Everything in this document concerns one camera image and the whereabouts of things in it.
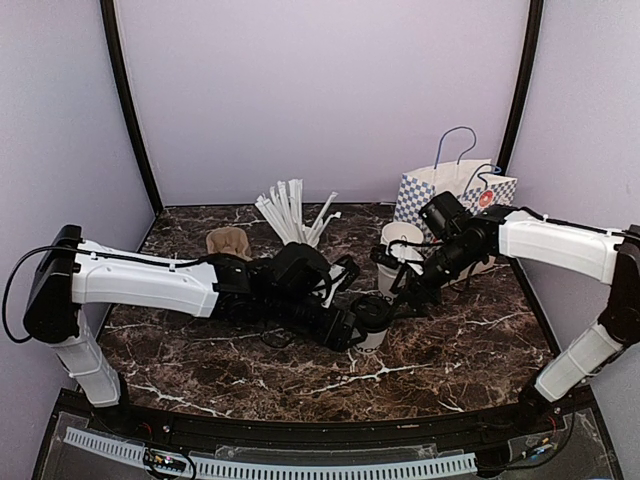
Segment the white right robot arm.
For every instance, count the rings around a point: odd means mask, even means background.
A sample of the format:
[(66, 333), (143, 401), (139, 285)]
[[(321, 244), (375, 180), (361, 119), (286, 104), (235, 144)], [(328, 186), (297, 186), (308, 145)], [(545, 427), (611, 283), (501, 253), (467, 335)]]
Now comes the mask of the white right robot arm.
[(411, 287), (436, 296), (442, 286), (489, 256), (526, 259), (591, 277), (609, 286), (598, 318), (519, 395), (510, 424), (521, 434), (534, 432), (549, 416), (549, 405), (598, 373), (639, 342), (639, 228), (603, 229), (551, 219), (527, 207), (492, 205), (474, 215), (450, 192), (420, 211), (436, 238), (428, 257), (419, 244), (399, 239), (385, 248), (390, 266), (416, 273)]

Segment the black coffee lid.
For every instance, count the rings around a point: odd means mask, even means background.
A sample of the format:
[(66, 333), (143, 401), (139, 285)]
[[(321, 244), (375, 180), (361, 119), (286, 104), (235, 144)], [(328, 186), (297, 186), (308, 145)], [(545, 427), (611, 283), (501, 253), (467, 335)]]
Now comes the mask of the black coffee lid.
[(391, 304), (384, 297), (363, 295), (351, 303), (350, 311), (367, 333), (382, 332), (392, 323)]

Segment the white paper coffee cup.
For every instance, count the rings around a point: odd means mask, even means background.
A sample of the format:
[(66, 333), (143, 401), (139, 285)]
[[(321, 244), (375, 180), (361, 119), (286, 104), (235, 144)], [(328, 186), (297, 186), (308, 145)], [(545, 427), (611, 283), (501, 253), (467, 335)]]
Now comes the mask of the white paper coffee cup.
[(352, 349), (362, 355), (372, 355), (376, 353), (385, 340), (388, 329), (389, 324), (375, 327), (373, 330), (367, 329), (365, 339), (355, 344)]

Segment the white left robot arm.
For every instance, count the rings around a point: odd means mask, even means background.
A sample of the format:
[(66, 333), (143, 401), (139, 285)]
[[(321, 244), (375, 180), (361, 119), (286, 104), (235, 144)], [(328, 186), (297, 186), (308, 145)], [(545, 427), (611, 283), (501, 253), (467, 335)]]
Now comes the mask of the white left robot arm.
[(89, 403), (120, 436), (141, 427), (127, 403), (124, 380), (108, 363), (81, 309), (106, 303), (163, 309), (194, 318), (274, 322), (332, 351), (367, 336), (354, 313), (333, 303), (358, 276), (350, 256), (329, 263), (306, 244), (289, 243), (276, 255), (244, 260), (213, 253), (194, 260), (120, 251), (83, 238), (77, 225), (21, 257), (38, 255), (23, 316), (24, 342), (49, 345)]

